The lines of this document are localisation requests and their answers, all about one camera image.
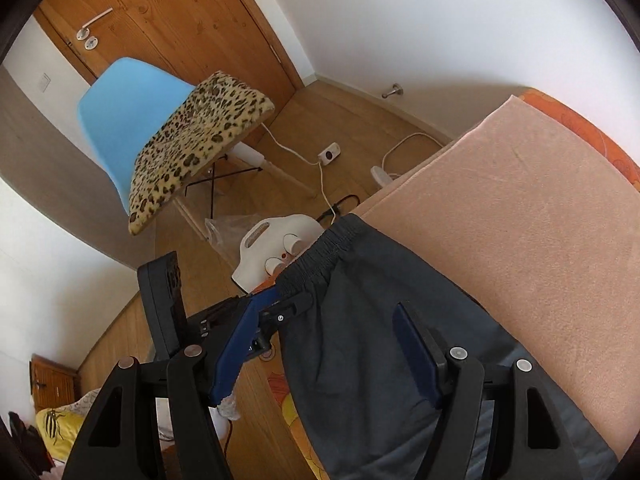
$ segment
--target silver door handle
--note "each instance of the silver door handle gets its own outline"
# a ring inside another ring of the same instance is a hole
[[[76,40],[78,41],[86,40],[89,37],[89,25],[99,20],[101,17],[106,16],[112,10],[113,10],[113,7],[109,7],[104,12],[101,12],[100,14],[98,14],[95,18],[92,18],[88,22],[86,22],[82,27],[80,27],[80,30],[78,30],[78,33],[76,34]]]
[[[391,92],[386,92],[382,94],[383,99],[386,99],[387,97],[393,94],[396,94],[396,95],[404,94],[404,89],[398,83],[394,83],[394,85],[391,88],[392,88]]]

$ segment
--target black cable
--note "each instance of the black cable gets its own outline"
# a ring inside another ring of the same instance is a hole
[[[350,195],[347,195],[347,196],[343,196],[340,200],[338,200],[338,202],[336,202],[334,205],[332,205],[332,209],[335,211],[336,216],[342,216],[342,212],[340,211],[340,204],[342,204],[342,202],[345,202],[346,200],[348,200],[350,198],[355,198],[358,201],[358,203],[356,204],[356,207],[360,205],[360,197],[358,197],[357,195],[350,194]],[[318,218],[316,218],[316,222],[321,222],[322,220],[324,220],[328,216],[333,216],[333,215],[334,215],[334,212],[331,209],[327,209]]]
[[[229,441],[231,441],[231,434],[234,432],[234,424],[233,422],[230,420],[229,421],[229,434],[226,436],[226,442],[225,442],[225,449],[223,451],[225,458],[226,458],[226,450],[229,447]]]

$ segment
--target black mechanical device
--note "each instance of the black mechanical device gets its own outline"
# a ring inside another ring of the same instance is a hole
[[[155,398],[169,399],[184,480],[232,478],[208,406],[228,396],[244,361],[270,348],[278,327],[312,305],[275,287],[186,317],[175,253],[138,270],[154,362],[121,359],[76,439],[65,480],[164,479]],[[463,480],[482,400],[495,401],[483,480],[579,480],[578,461],[536,365],[482,364],[449,347],[417,309],[398,304],[393,327],[422,396],[442,410],[417,480]]]

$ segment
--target elastic waistband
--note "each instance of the elastic waistband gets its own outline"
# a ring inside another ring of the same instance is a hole
[[[340,218],[277,277],[281,298],[302,292],[305,283],[313,278],[328,281],[335,264],[351,249],[353,240],[371,229],[354,214]]]

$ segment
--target door frame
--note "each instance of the door frame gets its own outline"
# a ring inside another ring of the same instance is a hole
[[[295,88],[296,90],[304,88],[305,85],[300,78],[300,74],[298,74],[298,71],[293,65],[289,54],[287,54],[287,51],[282,46],[280,38],[277,37],[276,33],[271,27],[271,24],[260,10],[258,4],[255,2],[255,0],[240,0],[240,2],[244,5],[244,8],[247,10],[247,12],[249,12],[249,15],[258,26],[258,29],[262,33],[264,39],[267,41],[267,44],[271,47],[273,55],[280,62],[280,65],[282,66],[282,69],[287,75],[289,81],[291,81],[293,88]],[[89,69],[89,67],[84,64],[84,62],[82,62],[75,49],[73,48],[73,45],[68,44],[65,39],[59,35],[59,33],[51,24],[40,6],[38,6],[38,8],[34,11],[33,17],[36,19],[42,30],[44,30],[45,34],[53,42],[56,48],[66,58],[66,60],[71,63],[71,65],[78,71],[82,78],[84,78],[84,80],[89,83],[89,85],[92,85],[97,79],[97,76],[91,71],[91,69]]]

